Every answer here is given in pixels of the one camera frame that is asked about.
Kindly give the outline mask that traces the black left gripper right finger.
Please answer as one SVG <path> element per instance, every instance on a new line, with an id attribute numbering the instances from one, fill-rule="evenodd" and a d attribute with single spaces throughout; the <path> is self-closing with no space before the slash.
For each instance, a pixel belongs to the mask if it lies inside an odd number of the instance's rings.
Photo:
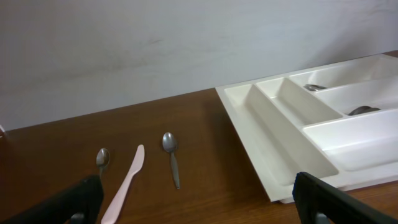
<path id="1" fill-rule="evenodd" d="M 292 191 L 302 223 L 397 224 L 397 220 L 307 173 L 296 175 Z"/>

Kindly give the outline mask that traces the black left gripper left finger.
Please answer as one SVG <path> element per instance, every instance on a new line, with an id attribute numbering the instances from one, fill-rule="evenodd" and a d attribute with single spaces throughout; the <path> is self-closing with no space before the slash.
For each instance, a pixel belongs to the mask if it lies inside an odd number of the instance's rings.
<path id="1" fill-rule="evenodd" d="M 95 223 L 104 199 L 98 175 L 89 175 L 3 223 Z"/>

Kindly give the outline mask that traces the large metal spoon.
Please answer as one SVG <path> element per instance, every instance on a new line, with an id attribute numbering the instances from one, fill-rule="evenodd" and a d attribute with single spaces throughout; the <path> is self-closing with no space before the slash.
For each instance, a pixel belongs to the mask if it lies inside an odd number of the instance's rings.
<path id="1" fill-rule="evenodd" d="M 314 85 L 314 84 L 306 84 L 303 86 L 308 91 L 320 91 L 326 89 L 324 86 Z"/>

